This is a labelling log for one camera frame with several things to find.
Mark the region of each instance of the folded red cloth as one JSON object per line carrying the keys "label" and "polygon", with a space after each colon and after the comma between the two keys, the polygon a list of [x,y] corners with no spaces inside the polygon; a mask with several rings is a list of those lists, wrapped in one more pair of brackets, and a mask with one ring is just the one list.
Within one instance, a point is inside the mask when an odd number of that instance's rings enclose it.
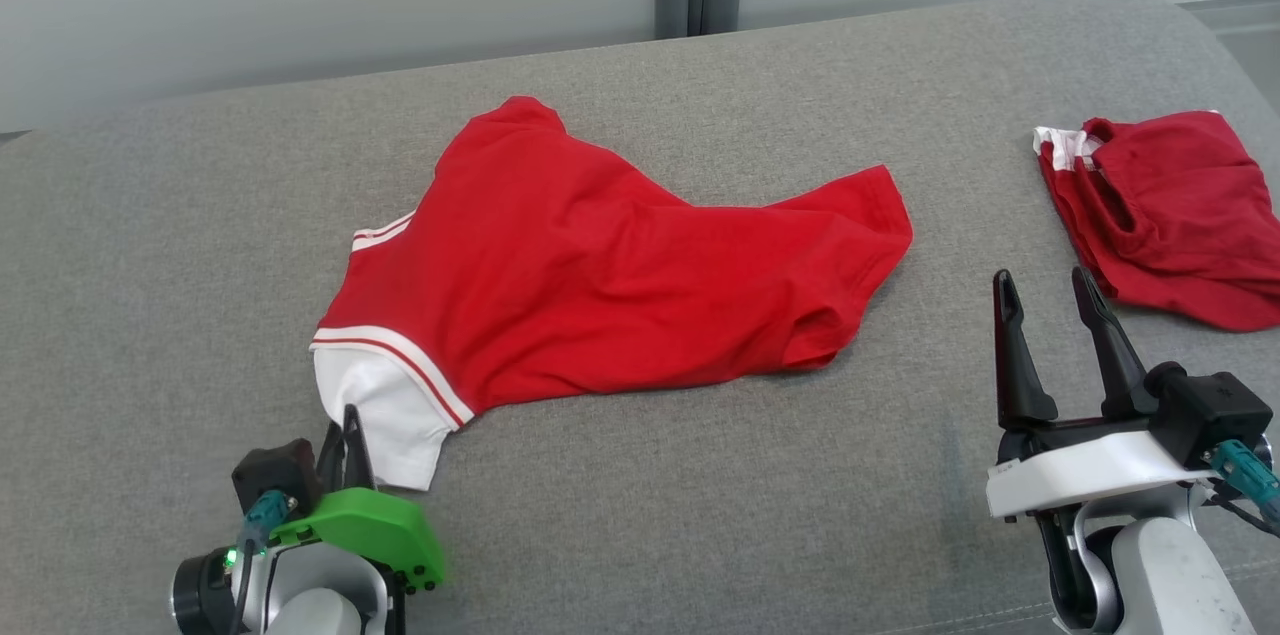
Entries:
{"label": "folded red cloth", "polygon": [[1107,297],[1225,330],[1280,325],[1280,221],[1224,117],[1093,119],[1083,133],[1038,134],[1053,202]]}
{"label": "folded red cloth", "polygon": [[556,111],[509,99],[445,149],[417,210],[361,230],[312,342],[330,416],[425,488],[493,407],[822,367],[911,242],[883,166],[769,207],[694,207]]}

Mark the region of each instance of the clothing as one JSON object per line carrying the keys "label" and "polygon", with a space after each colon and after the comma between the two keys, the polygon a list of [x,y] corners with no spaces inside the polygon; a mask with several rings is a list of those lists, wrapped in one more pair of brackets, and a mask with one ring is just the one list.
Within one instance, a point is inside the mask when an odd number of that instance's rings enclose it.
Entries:
{"label": "clothing", "polygon": [[411,214],[358,230],[311,350],[374,472],[425,489],[493,407],[831,362],[911,242],[883,166],[769,207],[694,207],[516,97],[445,149]]}
{"label": "clothing", "polygon": [[1216,111],[1037,128],[1053,204],[1107,297],[1225,330],[1280,325],[1280,221]]}

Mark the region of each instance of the white fabric trim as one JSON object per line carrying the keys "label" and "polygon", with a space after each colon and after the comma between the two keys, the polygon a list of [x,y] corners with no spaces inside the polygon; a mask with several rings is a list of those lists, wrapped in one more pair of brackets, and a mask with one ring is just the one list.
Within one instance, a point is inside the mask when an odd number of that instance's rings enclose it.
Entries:
{"label": "white fabric trim", "polygon": [[[371,343],[320,343],[315,341],[370,341]],[[390,351],[379,347],[379,344],[387,344]],[[471,412],[467,403],[462,402],[457,393],[453,392],[453,388],[449,387],[449,382],[445,379],[444,374],[440,373],[440,369],[431,362],[431,358],[422,352],[422,348],[417,347],[411,339],[406,338],[406,335],[387,328],[376,328],[374,325],[360,325],[356,328],[321,328],[316,330],[315,338],[311,343],[311,351],[316,352],[328,348],[361,350],[365,352],[390,356],[393,360],[399,360],[396,357],[396,353],[398,352],[404,357],[404,360],[408,361],[404,364],[406,375],[411,376],[411,379],[420,385],[422,394],[425,394],[431,403],[440,410],[440,416],[445,420],[453,420],[453,417],[449,416],[448,411],[444,408],[444,405],[448,405],[448,410],[452,410],[462,422],[467,422],[471,417],[475,417],[475,412]],[[408,365],[412,365],[421,371],[421,375],[425,375],[426,379],[430,380],[430,384],[422,380],[413,367],[407,367]],[[444,403],[440,403],[435,398],[433,390],[439,393],[439,399],[444,401]]]}
{"label": "white fabric trim", "polygon": [[385,243],[388,239],[403,233],[404,228],[408,228],[410,220],[415,211],[408,215],[398,216],[394,221],[383,225],[381,228],[370,228],[365,230],[356,230],[351,236],[351,252],[361,251],[362,248],[374,247],[378,243]]}
{"label": "white fabric trim", "polygon": [[1102,147],[1102,140],[1091,137],[1084,131],[1060,131],[1056,128],[1036,128],[1032,146],[1041,155],[1043,143],[1053,143],[1053,170],[1074,170],[1075,160],[1084,163],[1089,170],[1097,170],[1093,152]]}
{"label": "white fabric trim", "polygon": [[444,438],[457,426],[421,390],[403,364],[384,353],[314,347],[320,402],[334,422],[349,403],[360,408],[374,479],[426,490]]}

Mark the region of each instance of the green plastic part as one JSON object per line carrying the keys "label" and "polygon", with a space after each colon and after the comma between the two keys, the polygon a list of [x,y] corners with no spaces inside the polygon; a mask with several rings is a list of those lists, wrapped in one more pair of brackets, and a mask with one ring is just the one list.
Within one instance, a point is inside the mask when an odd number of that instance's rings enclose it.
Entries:
{"label": "green plastic part", "polygon": [[444,556],[415,502],[369,488],[325,494],[307,517],[271,531],[284,545],[324,540],[403,572],[406,585],[430,590],[444,581]]}

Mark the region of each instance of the black cable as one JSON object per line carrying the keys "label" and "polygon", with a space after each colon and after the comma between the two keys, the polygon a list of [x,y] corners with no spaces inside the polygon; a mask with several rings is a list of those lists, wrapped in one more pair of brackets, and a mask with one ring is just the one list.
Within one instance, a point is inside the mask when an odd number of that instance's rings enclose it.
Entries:
{"label": "black cable", "polygon": [[1252,512],[1244,510],[1243,507],[1233,503],[1230,499],[1226,499],[1222,495],[1213,495],[1210,503],[1239,517],[1240,520],[1248,522],[1249,525],[1257,527],[1258,530],[1266,533],[1267,535],[1275,535],[1276,538],[1280,538],[1280,531],[1277,531],[1275,526],[1271,526],[1270,522],[1262,520],[1261,517],[1253,515]]}
{"label": "black cable", "polygon": [[236,595],[236,615],[232,617],[230,629],[227,635],[239,635],[242,621],[244,620],[244,600],[248,599],[248,576],[253,570],[253,552],[257,545],[253,540],[244,540],[241,548],[239,559],[244,561],[241,566],[241,588],[239,594]]}

